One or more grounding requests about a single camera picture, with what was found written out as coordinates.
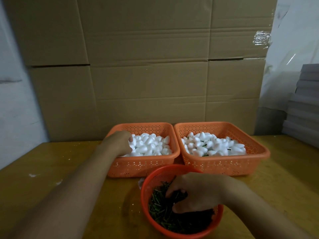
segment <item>forearm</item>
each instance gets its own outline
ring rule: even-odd
[[[244,222],[255,238],[312,238],[244,184],[238,184],[230,192],[226,206]]]
[[[116,157],[95,153],[26,217],[10,238],[81,238],[107,172]]]

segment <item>person's left arm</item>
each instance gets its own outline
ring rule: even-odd
[[[81,238],[108,170],[118,156],[132,151],[127,131],[105,138],[94,154],[54,189],[9,238]]]

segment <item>pile of white foam pieces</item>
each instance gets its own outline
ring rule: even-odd
[[[155,133],[132,134],[133,142],[129,142],[132,152],[123,157],[159,156],[172,154],[169,147],[170,137],[156,136]]]
[[[181,139],[186,152],[189,154],[204,156],[230,156],[245,155],[245,145],[238,143],[230,137],[218,138],[209,132],[201,132],[194,135],[192,132]]]

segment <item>basket rim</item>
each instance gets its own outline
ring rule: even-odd
[[[210,229],[206,229],[206,230],[203,230],[203,231],[201,231],[199,233],[195,233],[195,234],[179,234],[179,233],[172,232],[172,231],[169,231],[169,230],[161,227],[150,216],[150,213],[147,210],[148,206],[147,205],[144,206],[145,203],[144,203],[143,198],[145,196],[145,189],[146,189],[146,186],[149,184],[149,182],[154,178],[154,175],[158,174],[159,171],[164,170],[166,167],[171,167],[171,168],[176,168],[177,169],[177,168],[180,168],[181,166],[186,166],[186,165],[183,165],[183,164],[165,165],[165,166],[162,166],[162,167],[154,170],[153,172],[151,172],[146,177],[146,179],[143,182],[142,188],[141,188],[141,197],[140,197],[140,199],[141,199],[141,204],[142,204],[142,210],[143,210],[145,216],[147,217],[148,221],[151,223],[151,225],[153,225],[155,229],[157,229],[159,232],[163,233],[164,235],[166,235],[168,237],[171,237],[171,238],[177,238],[177,239],[199,239],[199,238],[207,236],[209,233],[211,233],[213,230],[215,230],[218,227],[218,225],[221,222],[221,218],[223,216],[224,205],[217,205],[217,215],[216,215],[216,218],[214,220],[214,226],[212,228],[210,228]],[[198,169],[195,169],[195,168],[193,168],[193,169],[197,173],[203,173],[202,171],[200,171]]]
[[[145,125],[145,124],[153,124],[153,125],[156,125],[156,124],[161,124],[161,125],[168,125],[169,126],[169,129],[172,130],[173,132],[173,137],[171,137],[171,142],[174,141],[174,143],[176,144],[176,151],[173,152],[172,154],[170,155],[161,155],[158,159],[175,159],[176,157],[179,156],[179,154],[181,153],[181,149],[180,149],[180,145],[178,143],[178,139],[177,139],[177,136],[176,136],[176,132],[174,130],[174,127],[172,124],[168,123],[168,122],[140,122],[140,123],[121,123],[121,124],[117,124],[115,125],[114,127],[112,127],[112,129],[108,132],[108,134],[106,135],[106,137],[112,135],[114,132],[116,131],[122,131],[122,130],[119,130],[119,127],[121,127],[122,125],[128,125],[128,126],[139,126],[139,125]],[[125,161],[132,161],[132,158],[139,158],[139,160],[143,159],[143,160],[154,160],[156,159],[157,156],[139,156],[139,157],[116,157],[115,158],[115,162],[117,160],[121,160],[123,162]]]
[[[195,124],[214,124],[214,123],[224,123],[224,124],[230,124],[232,125],[234,128],[238,129],[240,132],[242,132],[246,137],[248,137],[249,139],[251,139],[255,144],[257,144],[258,146],[261,146],[264,149],[263,153],[260,154],[246,154],[246,155],[231,155],[231,156],[209,156],[209,157],[198,157],[198,156],[194,156],[191,155],[189,153],[186,152],[185,147],[181,141],[181,137],[179,136],[179,132],[178,132],[178,127],[182,126],[182,125],[195,125]],[[243,130],[241,130],[239,127],[237,127],[236,125],[230,123],[230,122],[223,122],[223,121],[213,121],[213,122],[183,122],[183,123],[177,123],[174,125],[174,131],[176,133],[176,136],[179,138],[178,140],[178,144],[180,146],[180,150],[181,150],[181,154],[185,157],[187,157],[189,160],[195,160],[195,161],[207,161],[208,158],[209,160],[247,160],[247,159],[256,159],[256,160],[260,160],[260,159],[267,159],[270,157],[270,151],[268,148],[266,148],[264,145],[262,145],[261,143],[259,143],[258,141],[256,141],[253,137],[249,136],[246,132],[244,132]]]

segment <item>person's right arm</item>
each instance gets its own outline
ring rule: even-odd
[[[178,176],[166,196],[185,190],[185,200],[173,206],[175,213],[202,211],[218,204],[230,208],[255,238],[313,238],[268,205],[243,182],[225,175],[188,173]]]

